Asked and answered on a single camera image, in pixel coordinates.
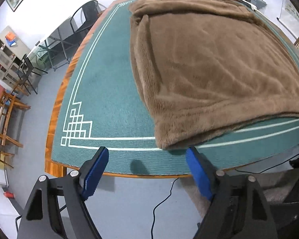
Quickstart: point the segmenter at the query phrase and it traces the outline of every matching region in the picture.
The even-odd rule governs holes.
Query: metal screw
[[[71,175],[72,177],[75,177],[75,176],[77,176],[78,174],[79,174],[79,171],[77,171],[77,170],[74,170],[74,171],[70,172],[70,175]]]
[[[254,176],[248,176],[248,181],[255,182],[256,178]]]
[[[41,175],[40,177],[39,177],[39,181],[40,182],[43,182],[43,181],[45,181],[46,180],[46,176],[45,175]]]
[[[223,170],[217,170],[216,171],[216,175],[217,176],[224,176],[225,175],[225,172]]]

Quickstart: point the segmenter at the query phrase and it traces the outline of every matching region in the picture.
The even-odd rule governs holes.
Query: wooden table edge
[[[52,145],[53,145],[53,139],[54,139],[54,134],[55,134],[55,128],[58,122],[58,116],[60,113],[61,109],[61,104],[63,101],[63,97],[66,91],[66,88],[68,86],[69,80],[72,76],[72,73],[77,66],[77,61],[80,58],[85,46],[87,43],[90,41],[91,37],[93,36],[96,28],[98,27],[99,24],[104,20],[106,15],[109,13],[109,11],[118,3],[125,2],[128,0],[115,0],[114,2],[111,3],[111,5],[103,12],[103,14],[100,16],[100,18],[96,21],[96,23],[93,25],[93,27],[90,29],[88,34],[85,36],[83,39],[82,43],[80,44],[79,48],[77,49],[74,57],[72,58],[70,65],[68,66],[68,69],[66,71],[66,74],[64,76],[64,79],[62,80],[61,86],[59,88],[53,110],[52,110],[52,115],[51,115],[51,120],[49,124],[49,129],[48,129],[48,134],[47,134],[47,139],[46,139],[46,146],[45,146],[45,167],[44,171],[46,173],[49,173],[53,176],[56,177],[63,177],[67,174],[67,168],[71,169],[76,169],[79,170],[79,167],[76,166],[70,166],[67,164],[63,164],[60,162],[53,161],[51,159],[51,154],[52,154]],[[228,170],[233,170],[236,168],[244,167],[250,164],[254,164],[256,162],[259,162],[264,159],[260,159],[258,161],[254,161],[252,163],[248,164],[243,164],[239,165],[236,167],[231,167],[231,168],[225,168],[223,169],[224,171]],[[137,175],[137,174],[121,174],[121,173],[112,173],[112,172],[104,172],[103,175],[106,176],[115,176],[115,177],[125,177],[125,178],[181,178],[181,177],[191,177],[191,174],[180,174],[180,175]]]

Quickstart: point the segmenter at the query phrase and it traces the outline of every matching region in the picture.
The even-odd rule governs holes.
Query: orange box
[[[12,41],[12,40],[14,40],[16,38],[16,36],[14,35],[14,33],[12,33],[12,32],[9,32],[7,35],[6,35],[6,39],[8,40],[8,41]]]

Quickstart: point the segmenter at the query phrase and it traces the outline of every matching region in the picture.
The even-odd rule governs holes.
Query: blue gripper pad
[[[80,168],[80,185],[83,188],[81,197],[84,201],[94,194],[108,161],[108,149],[100,147],[93,158],[85,161]]]
[[[211,200],[215,194],[214,166],[195,147],[186,150],[186,162],[202,196]]]

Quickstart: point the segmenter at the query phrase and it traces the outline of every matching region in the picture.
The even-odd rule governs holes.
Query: black cable
[[[282,163],[279,163],[279,164],[276,164],[276,165],[274,165],[274,166],[272,166],[272,167],[269,167],[269,168],[267,168],[267,169],[264,169],[264,170],[261,171],[261,172],[248,172],[248,171],[240,171],[240,170],[237,170],[237,169],[235,169],[235,170],[238,171],[238,172],[245,172],[245,173],[251,173],[251,174],[259,174],[259,173],[263,173],[263,172],[265,172],[265,171],[268,171],[268,170],[270,170],[270,169],[272,169],[272,168],[275,168],[275,167],[277,167],[277,166],[279,166],[279,165],[282,165],[282,164],[284,164],[285,162],[288,162],[289,160],[291,160],[292,158],[295,158],[296,156],[299,156],[299,153],[296,154],[295,156],[293,156],[293,157],[287,159],[286,161],[283,161]]]
[[[16,219],[14,220],[14,223],[15,223],[15,225],[16,225],[16,229],[17,229],[17,233],[19,233],[19,228],[18,228],[18,222],[17,222],[17,221],[18,221],[21,217],[22,217],[22,215],[16,217]]]
[[[174,186],[174,183],[175,181],[177,181],[179,178],[176,178],[174,181],[173,181],[173,184],[171,185],[171,190],[173,189],[173,186]],[[151,237],[152,239],[154,238],[153,237],[153,228],[154,228],[154,224],[155,224],[155,209],[157,209],[157,207],[159,205],[161,205],[162,203],[164,203],[170,196],[171,196],[171,190],[170,190],[170,194],[168,195],[168,197],[166,199],[164,199],[161,203],[159,203],[158,205],[156,205],[156,207],[154,207],[153,209],[153,224],[152,224],[152,229],[150,230],[150,234],[151,234]]]

